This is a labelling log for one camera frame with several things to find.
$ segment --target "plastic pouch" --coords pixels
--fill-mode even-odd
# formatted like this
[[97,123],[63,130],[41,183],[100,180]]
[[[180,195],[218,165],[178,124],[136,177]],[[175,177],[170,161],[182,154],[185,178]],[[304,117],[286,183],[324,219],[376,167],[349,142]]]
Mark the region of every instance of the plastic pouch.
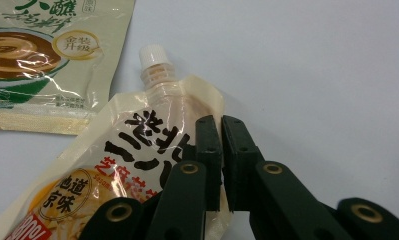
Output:
[[0,129],[80,133],[108,102],[133,7],[0,0]]
[[[220,126],[222,95],[204,80],[174,78],[160,46],[142,49],[145,92],[117,94],[50,168],[0,217],[0,239],[78,239],[105,202],[129,197],[144,202],[160,192],[195,122],[213,115]],[[208,212],[205,236],[220,239],[230,221]]]

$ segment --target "brown drink image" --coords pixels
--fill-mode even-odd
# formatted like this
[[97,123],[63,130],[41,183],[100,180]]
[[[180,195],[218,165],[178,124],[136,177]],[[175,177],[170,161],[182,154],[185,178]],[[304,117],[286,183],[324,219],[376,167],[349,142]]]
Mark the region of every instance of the brown drink image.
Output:
[[0,107],[30,100],[68,63],[52,40],[29,29],[0,28]]

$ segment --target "white background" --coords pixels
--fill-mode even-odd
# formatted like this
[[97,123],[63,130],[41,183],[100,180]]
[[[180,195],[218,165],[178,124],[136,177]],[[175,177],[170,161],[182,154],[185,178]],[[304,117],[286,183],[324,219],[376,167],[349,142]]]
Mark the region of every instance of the white background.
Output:
[[[399,217],[399,1],[138,0],[111,95],[143,89],[150,43],[180,78],[214,84],[225,114],[318,200],[361,197]],[[0,131],[0,213],[73,139]],[[252,239],[247,216],[224,239]]]

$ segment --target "brass screw insert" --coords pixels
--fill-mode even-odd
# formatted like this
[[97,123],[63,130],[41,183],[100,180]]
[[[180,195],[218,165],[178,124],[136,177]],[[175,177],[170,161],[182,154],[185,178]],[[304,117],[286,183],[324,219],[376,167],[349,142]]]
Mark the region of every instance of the brass screw insert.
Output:
[[199,171],[199,167],[197,165],[191,164],[191,163],[186,163],[186,164],[181,165],[180,169],[185,174],[193,174],[193,173],[196,173],[197,171]]
[[379,223],[383,221],[383,216],[365,204],[354,204],[351,206],[352,212],[364,221],[371,223]]
[[264,165],[264,171],[270,174],[280,174],[283,172],[283,168],[281,168],[279,165],[274,164],[274,163],[268,163]]
[[120,222],[130,217],[133,208],[127,203],[118,203],[106,211],[106,218],[111,222]]

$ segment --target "gold seal label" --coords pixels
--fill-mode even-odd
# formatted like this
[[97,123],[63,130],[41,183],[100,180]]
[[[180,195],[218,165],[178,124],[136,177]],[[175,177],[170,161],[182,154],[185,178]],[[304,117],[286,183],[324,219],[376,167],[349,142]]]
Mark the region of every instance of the gold seal label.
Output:
[[91,32],[74,30],[53,39],[53,49],[59,55],[71,60],[89,60],[102,51],[99,39]]

